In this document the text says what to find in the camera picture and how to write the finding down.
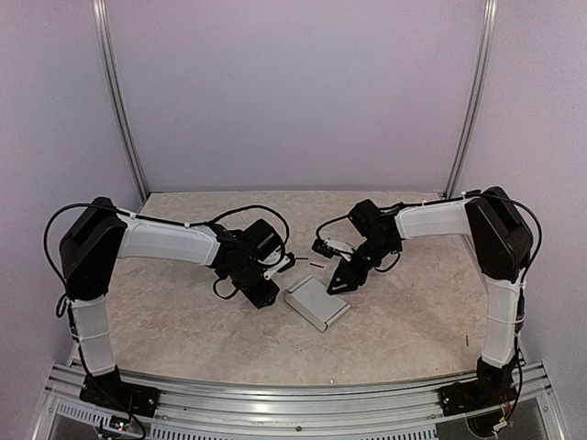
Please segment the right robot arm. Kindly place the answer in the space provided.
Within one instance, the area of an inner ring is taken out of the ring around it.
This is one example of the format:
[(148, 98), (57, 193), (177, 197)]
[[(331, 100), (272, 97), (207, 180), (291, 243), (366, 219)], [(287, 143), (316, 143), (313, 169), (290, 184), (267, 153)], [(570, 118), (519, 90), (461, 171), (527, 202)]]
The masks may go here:
[(344, 248), (316, 236), (312, 249), (326, 258), (339, 258), (327, 286), (327, 293), (336, 295), (356, 291), (373, 270), (383, 273), (382, 261), (399, 256), (406, 240), (470, 239), (488, 295), (486, 336), (478, 368), (489, 371), (472, 382), (469, 397), (475, 405), (487, 407), (504, 393), (504, 378), (498, 372), (516, 363), (525, 319), (526, 275), (538, 249), (519, 212), (521, 207), (498, 186), (453, 199), (388, 207), (366, 199), (344, 216), (364, 239), (358, 247)]

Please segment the white paper box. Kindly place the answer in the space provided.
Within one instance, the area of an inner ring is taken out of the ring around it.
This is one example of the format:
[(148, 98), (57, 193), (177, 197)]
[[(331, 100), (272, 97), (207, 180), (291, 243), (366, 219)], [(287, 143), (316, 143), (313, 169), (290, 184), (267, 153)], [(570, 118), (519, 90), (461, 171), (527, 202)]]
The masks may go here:
[(328, 294), (327, 287), (313, 276), (287, 288), (284, 300), (320, 333), (325, 333), (350, 310), (347, 302)]

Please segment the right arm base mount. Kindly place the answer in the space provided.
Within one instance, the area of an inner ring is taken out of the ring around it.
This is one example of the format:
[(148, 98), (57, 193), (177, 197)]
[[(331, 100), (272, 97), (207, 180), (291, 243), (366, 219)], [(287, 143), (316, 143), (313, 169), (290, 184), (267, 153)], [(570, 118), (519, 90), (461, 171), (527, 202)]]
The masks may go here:
[(455, 382), (441, 387), (437, 391), (440, 406), (444, 416), (484, 410), (515, 400), (517, 391), (510, 385), (504, 389), (494, 389), (492, 386), (481, 384), (478, 379), (468, 382)]

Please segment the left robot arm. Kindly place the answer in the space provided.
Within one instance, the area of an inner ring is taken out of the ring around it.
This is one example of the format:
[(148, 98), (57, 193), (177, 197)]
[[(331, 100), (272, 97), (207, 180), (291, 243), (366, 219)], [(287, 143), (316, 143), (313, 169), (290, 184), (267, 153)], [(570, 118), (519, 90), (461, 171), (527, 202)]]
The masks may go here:
[(227, 229), (219, 218), (200, 223), (148, 217), (116, 208), (106, 197), (82, 204), (82, 214), (60, 242), (72, 335), (96, 397), (111, 408), (128, 398), (116, 378), (105, 297), (121, 259), (182, 261), (213, 270), (230, 281), (258, 309), (274, 303), (279, 286), (273, 277), (294, 265), (288, 236), (264, 219), (245, 229)]

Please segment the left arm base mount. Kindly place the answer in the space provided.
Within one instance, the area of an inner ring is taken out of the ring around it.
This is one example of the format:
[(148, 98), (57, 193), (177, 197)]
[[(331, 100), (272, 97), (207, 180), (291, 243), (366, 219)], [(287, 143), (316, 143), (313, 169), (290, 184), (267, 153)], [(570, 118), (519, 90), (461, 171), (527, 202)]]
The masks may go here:
[(152, 418), (158, 408), (161, 391), (154, 387), (122, 382), (116, 391), (100, 391), (84, 383), (80, 399), (99, 407)]

